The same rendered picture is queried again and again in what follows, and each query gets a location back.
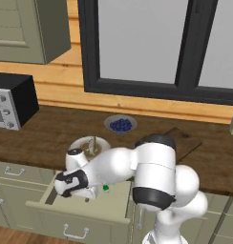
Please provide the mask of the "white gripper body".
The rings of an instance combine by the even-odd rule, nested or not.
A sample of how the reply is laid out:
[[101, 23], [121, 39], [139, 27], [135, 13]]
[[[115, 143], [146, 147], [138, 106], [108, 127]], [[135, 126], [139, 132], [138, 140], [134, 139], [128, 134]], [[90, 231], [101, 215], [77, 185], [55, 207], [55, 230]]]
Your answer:
[[81, 197], [84, 197], [86, 202], [89, 202], [90, 200], [95, 200], [97, 198], [98, 188], [91, 187], [88, 189], [82, 189], [77, 194]]

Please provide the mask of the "olive open drawer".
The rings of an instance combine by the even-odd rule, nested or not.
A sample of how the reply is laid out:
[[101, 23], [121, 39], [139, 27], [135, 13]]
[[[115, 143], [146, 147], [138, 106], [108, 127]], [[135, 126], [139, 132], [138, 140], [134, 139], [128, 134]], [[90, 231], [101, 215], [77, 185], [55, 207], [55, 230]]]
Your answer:
[[[44, 235], [85, 244], [129, 244], [130, 192], [131, 183], [125, 181], [107, 193], [99, 188], [97, 198], [86, 202], [81, 196], [58, 195], [51, 182], [39, 202], [27, 201], [26, 206], [34, 227]], [[84, 228], [90, 231], [83, 240], [67, 238], [63, 235], [64, 224], [70, 225], [71, 234], [83, 235]]]

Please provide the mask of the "brown meat piece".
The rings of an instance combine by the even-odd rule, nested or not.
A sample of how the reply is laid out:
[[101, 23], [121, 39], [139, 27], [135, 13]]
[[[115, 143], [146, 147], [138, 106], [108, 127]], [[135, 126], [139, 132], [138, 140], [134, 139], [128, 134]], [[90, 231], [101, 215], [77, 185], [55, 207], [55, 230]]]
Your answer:
[[81, 148], [88, 158], [95, 157], [101, 152], [101, 146], [96, 142], [95, 136], [86, 137]]

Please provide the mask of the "white plate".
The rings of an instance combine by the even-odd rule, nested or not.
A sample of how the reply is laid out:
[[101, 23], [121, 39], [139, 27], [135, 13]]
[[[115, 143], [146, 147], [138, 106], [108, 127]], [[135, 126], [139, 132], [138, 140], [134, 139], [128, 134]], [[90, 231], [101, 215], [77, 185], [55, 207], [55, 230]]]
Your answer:
[[[81, 145], [82, 145], [82, 142], [84, 141], [84, 139], [85, 139], [86, 137], [89, 137], [89, 136], [84, 136], [84, 137], [81, 137], [81, 138], [75, 140], [75, 142], [73, 142], [73, 143], [71, 144], [71, 146], [70, 146], [70, 150], [71, 150], [71, 149], [74, 149], [74, 148], [79, 148], [79, 149], [82, 150]], [[100, 152], [100, 153], [103, 153], [103, 152], [108, 151], [108, 150], [111, 149], [111, 145], [110, 145], [104, 138], [101, 138], [101, 137], [96, 136], [96, 142], [101, 146], [101, 152]]]

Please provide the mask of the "olive closed drawer front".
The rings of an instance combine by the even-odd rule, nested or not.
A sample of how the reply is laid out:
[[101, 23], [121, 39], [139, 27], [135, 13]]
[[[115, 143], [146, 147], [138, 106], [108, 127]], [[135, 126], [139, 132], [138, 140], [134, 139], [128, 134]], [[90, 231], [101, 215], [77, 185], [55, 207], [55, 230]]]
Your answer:
[[[21, 169], [25, 169], [26, 172], [20, 176], [6, 175], [4, 171], [8, 166], [11, 167], [13, 173], [19, 173]], [[54, 171], [50, 169], [0, 162], [0, 177], [49, 185], [53, 176]]]

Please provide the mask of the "dark wooden cutting board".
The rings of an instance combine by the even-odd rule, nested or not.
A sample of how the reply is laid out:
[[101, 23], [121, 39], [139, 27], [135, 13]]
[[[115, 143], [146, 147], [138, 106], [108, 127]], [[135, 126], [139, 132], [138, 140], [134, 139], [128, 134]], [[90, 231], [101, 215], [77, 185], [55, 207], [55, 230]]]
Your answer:
[[178, 128], [169, 130], [165, 135], [172, 138], [176, 143], [176, 158], [178, 164], [183, 158], [201, 145], [200, 139]]

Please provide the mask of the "olive narrow cupboard door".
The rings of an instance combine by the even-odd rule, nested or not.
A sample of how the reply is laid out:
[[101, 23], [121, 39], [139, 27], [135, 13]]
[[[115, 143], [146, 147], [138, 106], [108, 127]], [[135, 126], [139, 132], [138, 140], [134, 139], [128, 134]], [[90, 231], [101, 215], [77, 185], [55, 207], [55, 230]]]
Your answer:
[[155, 224], [155, 213], [143, 211], [142, 213], [142, 229], [138, 230], [139, 207], [134, 202], [133, 197], [129, 197], [129, 211], [131, 219], [131, 237], [130, 244], [142, 244], [143, 238], [153, 229]]

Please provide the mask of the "grey bowl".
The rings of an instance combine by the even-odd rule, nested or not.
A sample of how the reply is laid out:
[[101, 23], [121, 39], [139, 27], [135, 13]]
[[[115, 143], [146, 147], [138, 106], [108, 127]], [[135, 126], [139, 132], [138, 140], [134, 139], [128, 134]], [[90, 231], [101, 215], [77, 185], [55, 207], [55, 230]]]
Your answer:
[[104, 121], [104, 125], [105, 125], [105, 127], [106, 127], [109, 131], [114, 132], [114, 133], [116, 133], [116, 134], [125, 134], [125, 133], [127, 133], [127, 132], [130, 132], [130, 131], [127, 131], [127, 132], [115, 132], [115, 131], [113, 131], [113, 130], [110, 128], [110, 123], [113, 122], [113, 121], [116, 121], [116, 120], [118, 120], [118, 119], [120, 119], [120, 118], [123, 118], [123, 119], [129, 119], [129, 120], [130, 120], [130, 122], [132, 123], [132, 129], [131, 129], [130, 131], [134, 130], [134, 129], [137, 127], [137, 125], [138, 125], [138, 122], [136, 121], [136, 119], [133, 118], [133, 117], [130, 116], [130, 115], [126, 115], [126, 114], [115, 114], [115, 115], [111, 115], [111, 116], [109, 116], [109, 117], [107, 117], [107, 118], [105, 119], [105, 121]]

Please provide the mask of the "blueberries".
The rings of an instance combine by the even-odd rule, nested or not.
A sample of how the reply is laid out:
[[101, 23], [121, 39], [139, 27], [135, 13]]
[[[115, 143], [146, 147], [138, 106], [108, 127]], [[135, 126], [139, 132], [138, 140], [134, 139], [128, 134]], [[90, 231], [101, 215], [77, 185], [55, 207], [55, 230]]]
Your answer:
[[132, 123], [129, 119], [120, 118], [110, 123], [110, 128], [115, 132], [127, 132], [132, 129]]

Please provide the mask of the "black and silver microwave oven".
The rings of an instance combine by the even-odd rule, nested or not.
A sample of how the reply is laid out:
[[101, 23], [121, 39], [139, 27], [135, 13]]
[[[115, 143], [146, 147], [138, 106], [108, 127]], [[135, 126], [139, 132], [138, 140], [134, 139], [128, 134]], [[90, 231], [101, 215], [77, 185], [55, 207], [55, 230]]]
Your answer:
[[38, 111], [32, 76], [0, 72], [0, 128], [19, 131]]

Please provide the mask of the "olive base cupboard run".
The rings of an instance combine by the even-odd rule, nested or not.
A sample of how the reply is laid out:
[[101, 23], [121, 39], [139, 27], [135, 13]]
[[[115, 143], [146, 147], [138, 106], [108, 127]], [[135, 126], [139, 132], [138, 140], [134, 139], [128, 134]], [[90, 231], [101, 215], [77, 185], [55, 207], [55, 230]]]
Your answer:
[[189, 244], [233, 244], [233, 196], [208, 193], [207, 213], [192, 219]]

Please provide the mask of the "dark-framed window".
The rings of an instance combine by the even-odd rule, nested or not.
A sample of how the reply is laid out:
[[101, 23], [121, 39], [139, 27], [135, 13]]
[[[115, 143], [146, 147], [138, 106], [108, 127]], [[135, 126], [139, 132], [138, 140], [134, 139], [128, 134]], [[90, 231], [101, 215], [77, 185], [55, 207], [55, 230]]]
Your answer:
[[199, 85], [218, 0], [188, 0], [178, 70], [172, 84], [102, 76], [98, 1], [77, 0], [85, 92], [233, 105], [232, 88], [206, 88]]

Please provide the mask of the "olive wall cupboard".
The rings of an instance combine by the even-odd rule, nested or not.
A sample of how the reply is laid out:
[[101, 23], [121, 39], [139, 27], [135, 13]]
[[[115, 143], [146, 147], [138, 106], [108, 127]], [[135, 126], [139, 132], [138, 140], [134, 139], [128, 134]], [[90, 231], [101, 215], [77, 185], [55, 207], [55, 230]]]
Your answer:
[[0, 61], [49, 64], [70, 48], [67, 0], [0, 0]]

